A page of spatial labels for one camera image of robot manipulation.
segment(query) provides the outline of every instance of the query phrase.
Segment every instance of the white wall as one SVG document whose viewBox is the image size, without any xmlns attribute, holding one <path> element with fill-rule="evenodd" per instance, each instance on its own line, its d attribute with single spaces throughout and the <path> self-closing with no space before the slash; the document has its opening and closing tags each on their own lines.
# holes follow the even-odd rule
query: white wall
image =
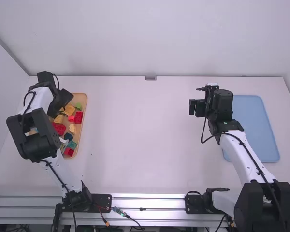
<svg viewBox="0 0 290 232">
<path fill-rule="evenodd" d="M 30 74 L 284 76 L 290 0 L 0 0 Z"/>
<path fill-rule="evenodd" d="M 16 114 L 28 75 L 0 45 L 0 151 L 8 133 L 6 119 Z"/>
</svg>

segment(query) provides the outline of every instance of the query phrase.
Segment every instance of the black cable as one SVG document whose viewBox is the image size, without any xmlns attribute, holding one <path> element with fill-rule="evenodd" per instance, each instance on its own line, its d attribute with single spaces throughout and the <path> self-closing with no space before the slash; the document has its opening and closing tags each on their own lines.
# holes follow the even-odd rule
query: black cable
<svg viewBox="0 0 290 232">
<path fill-rule="evenodd" d="M 221 224 L 222 224 L 222 222 L 223 222 L 223 220 L 224 220 L 225 217 L 226 217 L 226 214 L 222 217 L 222 219 L 221 219 L 221 221 L 220 221 L 217 229 L 215 230 L 215 232 L 217 232 L 219 230 L 219 228 L 221 227 Z"/>
<path fill-rule="evenodd" d="M 74 209 L 73 209 L 73 204 L 72 204 L 72 201 L 71 201 L 71 197 L 70 197 L 70 191 L 68 190 L 66 184 L 63 183 L 63 181 L 60 179 L 60 177 L 57 175 L 57 173 L 55 172 L 54 168 L 52 167 L 51 163 L 46 161 L 46 160 L 40 160 L 40 162 L 45 162 L 46 163 L 46 166 L 50 168 L 50 170 L 52 170 L 52 172 L 54 173 L 54 175 L 56 176 L 56 178 L 59 180 L 59 182 L 62 184 L 62 187 L 64 187 L 67 191 L 67 195 L 69 197 L 69 201 L 70 201 L 70 204 L 71 204 L 71 209 L 72 209 L 72 213 L 73 213 L 73 219 L 74 219 L 74 225 L 75 225 L 75 230 L 77 228 L 77 225 L 76 225 L 76 218 L 75 218 L 75 212 L 74 212 Z"/>
<path fill-rule="evenodd" d="M 127 218 L 127 219 L 130 219 L 130 220 L 132 220 L 132 221 L 134 221 L 136 224 L 138 224 L 138 226 L 140 227 L 140 228 L 136 228 L 135 226 L 131 226 L 131 228 L 130 228 L 130 231 L 129 232 L 131 232 L 131 230 L 132 230 L 132 228 L 135 228 L 136 230 L 138 230 L 138 231 L 143 231 L 143 230 L 145 230 L 145 228 L 143 228 L 136 220 L 134 220 L 133 218 L 131 218 L 128 214 L 127 215 L 125 215 L 125 218 Z"/>
<path fill-rule="evenodd" d="M 59 86 L 60 86 L 60 85 L 59 85 L 58 77 L 57 77 L 55 74 L 53 74 L 53 73 L 52 73 L 52 75 L 57 79 L 57 83 L 58 83 L 57 90 L 59 90 Z"/>
<path fill-rule="evenodd" d="M 65 111 L 66 111 L 66 107 L 64 107 L 64 106 L 63 106 L 62 108 L 63 108 L 63 110 L 62 110 L 62 111 L 60 111 L 60 110 L 59 110 L 59 112 L 60 112 L 60 113 L 63 113 L 63 112 L 65 112 Z"/>
<path fill-rule="evenodd" d="M 266 186 L 268 187 L 268 189 L 269 189 L 269 191 L 270 191 L 270 193 L 271 193 L 271 195 L 272 195 L 272 198 L 273 198 L 273 200 L 274 200 L 274 202 L 275 202 L 275 205 L 276 205 L 276 207 L 277 207 L 277 210 L 278 210 L 278 212 L 279 212 L 279 219 L 280 219 L 281 223 L 283 224 L 283 231 L 285 232 L 285 231 L 286 231 L 285 221 L 284 221 L 284 218 L 283 218 L 283 215 L 282 215 L 281 208 L 280 208 L 280 206 L 279 206 L 278 200 L 277 200 L 277 198 L 276 198 L 276 196 L 275 196 L 275 194 L 274 194 L 274 191 L 272 190 L 272 188 L 271 188 L 269 182 L 267 181 L 267 179 L 266 179 L 265 176 L 264 176 L 263 171 L 262 171 L 261 168 L 258 166 L 258 164 L 257 164 L 257 162 L 255 161 L 255 159 L 252 157 L 252 155 L 251 155 L 250 151 L 248 150 L 248 148 L 246 147 L 246 145 L 245 145 L 245 144 L 243 143 L 243 141 L 242 141 L 240 138 L 238 138 L 237 136 L 235 136 L 235 135 L 233 135 L 233 134 L 226 133 L 226 132 L 221 132 L 221 133 L 213 134 L 212 136 L 208 137 L 207 139 L 205 139 L 205 140 L 203 141 L 203 134 L 204 134 L 205 124 L 206 124 L 206 118 L 205 118 L 205 121 L 204 121 L 203 131 L 202 131 L 202 135 L 201 135 L 201 143 L 202 143 L 202 144 L 206 143 L 208 140 L 210 140 L 211 138 L 213 138 L 213 137 L 215 137 L 215 136 L 219 136 L 219 135 L 223 135 L 223 134 L 225 134 L 225 135 L 229 135 L 229 136 L 235 138 L 236 140 L 238 140 L 239 144 L 242 145 L 242 146 L 244 147 L 245 151 L 248 153 L 248 155 L 249 155 L 249 157 L 251 158 L 252 162 L 255 164 L 255 166 L 256 166 L 256 168 L 257 168 L 257 170 L 258 170 L 258 172 L 259 172 L 258 174 L 260 174 L 260 175 L 262 176 L 263 180 L 265 181 Z"/>
<path fill-rule="evenodd" d="M 202 195 L 198 191 L 189 191 L 189 192 L 187 192 L 187 194 L 185 195 L 185 198 L 188 196 L 189 193 L 199 194 L 201 196 L 201 198 L 202 198 Z M 191 201 L 189 200 L 189 197 L 187 197 L 187 202 L 188 202 L 189 205 L 194 206 L 194 204 L 192 204 Z"/>
<path fill-rule="evenodd" d="M 30 109 L 31 104 L 32 104 L 32 102 L 33 102 L 33 99 L 35 98 L 35 95 L 37 94 L 36 92 L 33 92 L 33 91 L 29 91 L 28 93 L 26 93 L 26 95 L 25 95 L 25 97 L 24 97 L 24 102 L 23 102 L 24 106 L 25 106 L 26 97 L 27 97 L 30 93 L 33 94 L 33 97 L 31 98 L 31 100 L 30 100 L 30 102 L 29 102 L 27 108 L 25 109 L 25 111 L 23 112 L 23 115 L 22 115 L 22 117 L 21 117 L 21 129 L 22 129 L 21 131 L 22 131 L 22 132 L 24 131 L 24 120 L 25 120 L 25 114 L 26 114 L 26 112 Z"/>
</svg>

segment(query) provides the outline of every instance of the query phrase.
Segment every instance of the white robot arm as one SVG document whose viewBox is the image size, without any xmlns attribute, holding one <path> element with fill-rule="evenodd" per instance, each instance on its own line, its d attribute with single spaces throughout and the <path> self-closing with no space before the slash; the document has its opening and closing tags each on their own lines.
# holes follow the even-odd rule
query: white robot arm
<svg viewBox="0 0 290 232">
<path fill-rule="evenodd" d="M 55 118 L 73 94 L 56 88 L 52 73 L 37 74 L 39 82 L 29 88 L 19 114 L 7 118 L 7 126 L 22 158 L 38 163 L 51 175 L 67 207 L 84 211 L 92 204 L 91 193 L 64 162 L 60 138 L 49 121 L 49 116 Z M 38 133 L 29 134 L 32 128 Z"/>
<path fill-rule="evenodd" d="M 290 185 L 278 182 L 265 168 L 249 145 L 244 128 L 232 119 L 233 93 L 219 89 L 216 83 L 197 90 L 205 91 L 205 99 L 190 99 L 189 114 L 205 117 L 204 128 L 208 120 L 210 138 L 229 154 L 243 185 L 240 193 L 227 188 L 207 189 L 200 197 L 206 209 L 230 215 L 242 232 L 289 232 Z"/>
</svg>

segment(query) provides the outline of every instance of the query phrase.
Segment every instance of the blue mat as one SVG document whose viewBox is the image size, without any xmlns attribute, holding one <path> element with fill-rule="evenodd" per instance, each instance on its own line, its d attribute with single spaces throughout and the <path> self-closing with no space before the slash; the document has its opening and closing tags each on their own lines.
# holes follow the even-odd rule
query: blue mat
<svg viewBox="0 0 290 232">
<path fill-rule="evenodd" d="M 232 118 L 241 123 L 250 146 L 261 162 L 278 162 L 279 151 L 262 99 L 255 95 L 234 95 L 232 110 Z M 223 156 L 231 162 L 225 151 Z"/>
</svg>

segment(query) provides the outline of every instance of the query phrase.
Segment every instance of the red block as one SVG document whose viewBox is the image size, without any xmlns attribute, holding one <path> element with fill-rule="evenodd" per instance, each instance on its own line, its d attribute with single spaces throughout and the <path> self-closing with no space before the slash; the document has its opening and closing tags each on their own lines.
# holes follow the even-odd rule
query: red block
<svg viewBox="0 0 290 232">
<path fill-rule="evenodd" d="M 75 116 L 73 116 L 73 115 L 68 116 L 68 121 L 69 122 L 74 122 L 75 121 Z"/>
<path fill-rule="evenodd" d="M 74 123 L 81 124 L 82 120 L 83 120 L 83 115 L 84 115 L 84 113 L 82 111 L 77 111 L 75 114 Z"/>
<path fill-rule="evenodd" d="M 74 153 L 74 150 L 71 149 L 71 148 L 69 148 L 69 147 L 67 147 L 67 148 L 64 150 L 63 153 L 64 153 L 65 155 L 68 155 L 68 156 L 72 157 L 72 156 L 73 156 L 73 153 Z"/>
<path fill-rule="evenodd" d="M 66 130 L 66 126 L 61 124 L 61 123 L 55 123 L 53 122 L 53 126 L 55 128 L 55 130 L 57 131 L 57 134 L 59 136 L 62 136 Z"/>
</svg>

